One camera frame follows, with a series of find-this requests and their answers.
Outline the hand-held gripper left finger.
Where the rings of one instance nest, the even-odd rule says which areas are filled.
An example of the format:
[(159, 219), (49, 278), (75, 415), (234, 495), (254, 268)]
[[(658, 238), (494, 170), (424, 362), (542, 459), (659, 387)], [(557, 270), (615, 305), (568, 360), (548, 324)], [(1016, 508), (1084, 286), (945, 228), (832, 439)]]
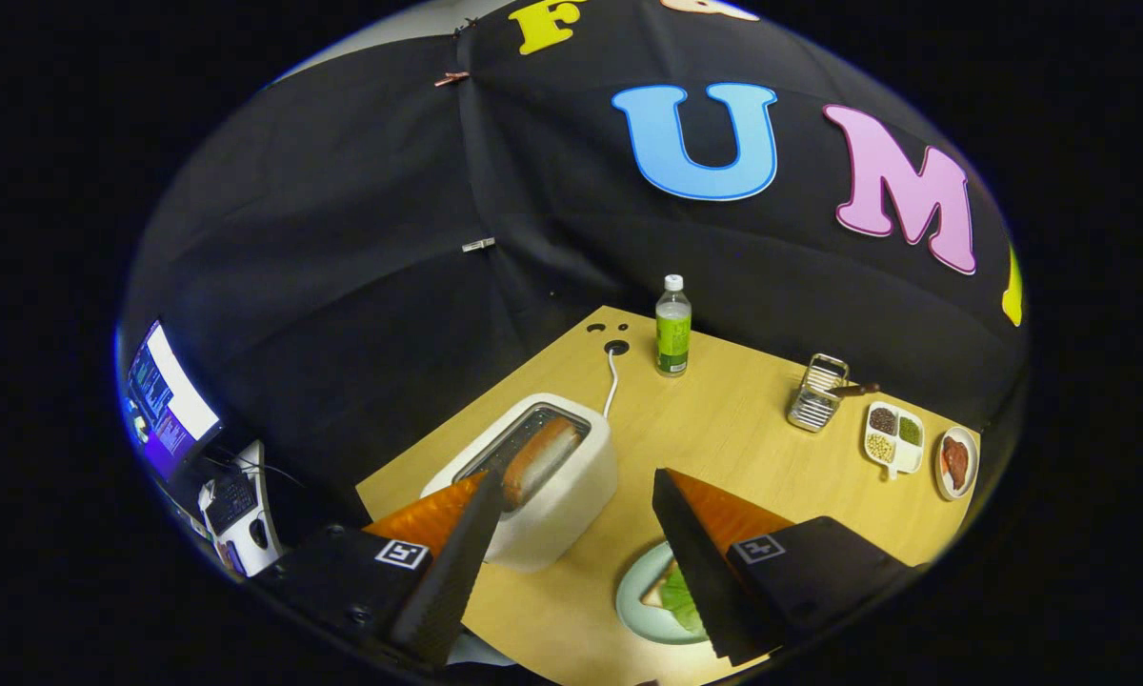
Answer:
[(347, 651), (441, 669), (503, 505), (499, 472), (471, 474), (363, 529), (323, 526), (251, 585)]

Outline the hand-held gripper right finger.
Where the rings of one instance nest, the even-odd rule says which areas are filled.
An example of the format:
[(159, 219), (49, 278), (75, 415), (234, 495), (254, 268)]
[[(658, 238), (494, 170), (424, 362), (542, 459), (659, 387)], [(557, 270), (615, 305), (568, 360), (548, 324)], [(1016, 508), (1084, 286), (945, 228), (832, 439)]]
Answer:
[(733, 665), (815, 641), (918, 575), (836, 518), (796, 524), (676, 469), (654, 473), (652, 508)]

